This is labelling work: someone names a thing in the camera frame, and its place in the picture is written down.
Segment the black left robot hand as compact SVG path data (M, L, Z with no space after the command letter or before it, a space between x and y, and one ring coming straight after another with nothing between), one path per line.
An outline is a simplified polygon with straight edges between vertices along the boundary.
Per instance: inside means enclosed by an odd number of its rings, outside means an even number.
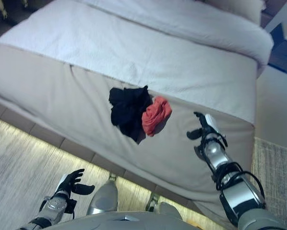
M94 191L95 186L80 184L83 174L84 169L79 169L68 174L59 184L55 193L66 192L69 196L71 196L71 193L84 196L91 194Z

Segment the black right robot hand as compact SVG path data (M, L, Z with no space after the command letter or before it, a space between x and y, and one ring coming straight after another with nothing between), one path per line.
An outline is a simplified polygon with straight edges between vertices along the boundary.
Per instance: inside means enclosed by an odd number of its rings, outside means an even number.
M212 135L212 137L222 140L226 147L228 146L226 137L220 133L215 119L210 114L202 114L200 112L193 112L193 114L199 119L201 127L193 131L187 131L186 136L188 139L196 140L201 138L201 141L203 141L207 140L209 135Z

